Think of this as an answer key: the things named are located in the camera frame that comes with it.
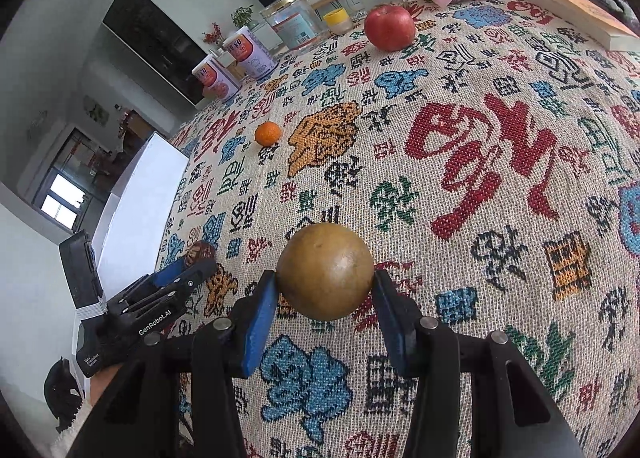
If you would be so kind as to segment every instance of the green plant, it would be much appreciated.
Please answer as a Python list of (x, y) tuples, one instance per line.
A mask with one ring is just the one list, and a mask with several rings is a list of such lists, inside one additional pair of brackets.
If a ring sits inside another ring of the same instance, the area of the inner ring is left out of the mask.
[(251, 18), (252, 13), (254, 12), (252, 10), (253, 7), (254, 5), (252, 4), (250, 4), (249, 6), (241, 6), (231, 14), (231, 20), (234, 22), (234, 25), (236, 27), (242, 28), (243, 26), (249, 25), (249, 23), (253, 20)]

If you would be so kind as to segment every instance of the small jar with yellow lid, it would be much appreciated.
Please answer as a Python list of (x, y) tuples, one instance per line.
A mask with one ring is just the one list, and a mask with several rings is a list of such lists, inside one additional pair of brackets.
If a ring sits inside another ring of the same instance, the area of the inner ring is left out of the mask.
[(353, 29), (353, 21), (344, 8), (329, 12), (323, 19), (329, 26), (329, 30), (336, 35), (343, 35)]

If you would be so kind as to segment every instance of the white strap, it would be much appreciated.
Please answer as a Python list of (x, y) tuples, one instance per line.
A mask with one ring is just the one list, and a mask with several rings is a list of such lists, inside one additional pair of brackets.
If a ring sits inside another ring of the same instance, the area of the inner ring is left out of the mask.
[(76, 314), (78, 315), (78, 319), (81, 321), (93, 319), (94, 317), (99, 317), (105, 313), (107, 313), (107, 300), (104, 294), (102, 294), (102, 297), (100, 297), (100, 300), (97, 303), (76, 308)]

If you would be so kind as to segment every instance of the book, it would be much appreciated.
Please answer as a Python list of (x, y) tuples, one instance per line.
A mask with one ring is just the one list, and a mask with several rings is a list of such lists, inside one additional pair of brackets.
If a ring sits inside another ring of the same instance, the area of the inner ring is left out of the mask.
[(570, 22), (609, 51), (640, 52), (640, 38), (589, 0), (527, 0)]

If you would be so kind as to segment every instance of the gold jar lid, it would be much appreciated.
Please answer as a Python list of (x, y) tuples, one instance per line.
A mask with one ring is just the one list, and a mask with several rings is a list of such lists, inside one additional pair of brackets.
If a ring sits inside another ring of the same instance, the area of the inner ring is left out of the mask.
[(277, 11), (286, 8), (295, 1), (297, 0), (277, 0), (276, 2), (273, 2), (269, 6), (267, 6), (267, 8), (265, 8), (264, 10), (261, 10), (260, 15), (262, 15), (262, 17), (271, 17)]

